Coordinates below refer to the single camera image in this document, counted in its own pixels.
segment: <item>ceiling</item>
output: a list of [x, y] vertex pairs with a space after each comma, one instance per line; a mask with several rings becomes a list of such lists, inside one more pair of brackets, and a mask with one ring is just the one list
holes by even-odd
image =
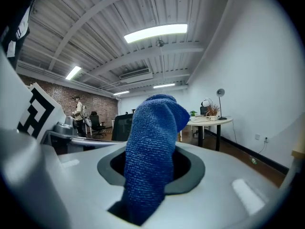
[[[163, 83], [185, 85], [208, 47], [227, 0], [36, 0], [19, 66], [66, 77], [112, 94]], [[128, 44], [124, 35], [156, 25], [187, 23], [186, 34]], [[153, 79], [125, 84], [119, 76], [149, 68]]]

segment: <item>desk lamp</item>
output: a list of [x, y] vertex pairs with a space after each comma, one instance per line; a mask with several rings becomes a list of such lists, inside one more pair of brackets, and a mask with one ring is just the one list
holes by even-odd
[[220, 97], [224, 95], [224, 89], [220, 88], [216, 92], [217, 97], [219, 98], [219, 106], [220, 106], [220, 117], [218, 118], [219, 120], [226, 120], [226, 117], [223, 117], [221, 114], [221, 104], [220, 104]]

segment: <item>person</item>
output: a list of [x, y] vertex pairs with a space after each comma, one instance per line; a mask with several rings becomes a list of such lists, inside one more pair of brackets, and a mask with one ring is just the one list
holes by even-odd
[[83, 130], [83, 118], [81, 116], [81, 113], [82, 113], [82, 103], [80, 102], [80, 97], [79, 96], [75, 96], [75, 97], [73, 97], [73, 99], [76, 102], [76, 110], [75, 110], [75, 112], [72, 112], [72, 117], [76, 121], [77, 132], [79, 133], [80, 136], [86, 137], [86, 134], [85, 134], [85, 132]]

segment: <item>white round table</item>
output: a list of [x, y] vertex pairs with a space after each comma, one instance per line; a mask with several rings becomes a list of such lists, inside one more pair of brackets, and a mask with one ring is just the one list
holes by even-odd
[[233, 118], [227, 118], [226, 120], [215, 120], [211, 121], [208, 117], [198, 116], [194, 121], [189, 121], [187, 125], [197, 126], [198, 127], [198, 146], [202, 147], [203, 145], [203, 127], [204, 126], [217, 126], [217, 135], [216, 135], [216, 151], [219, 151], [220, 146], [220, 132], [221, 125], [233, 121]]

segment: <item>small object on table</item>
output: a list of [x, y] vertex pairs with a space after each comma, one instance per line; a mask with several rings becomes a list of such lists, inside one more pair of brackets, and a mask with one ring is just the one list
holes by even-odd
[[190, 114], [191, 114], [191, 121], [194, 121], [194, 120], [196, 119], [196, 116], [195, 116], [196, 113], [197, 113], [197, 112], [194, 111], [194, 110], [192, 110], [192, 111], [190, 112]]

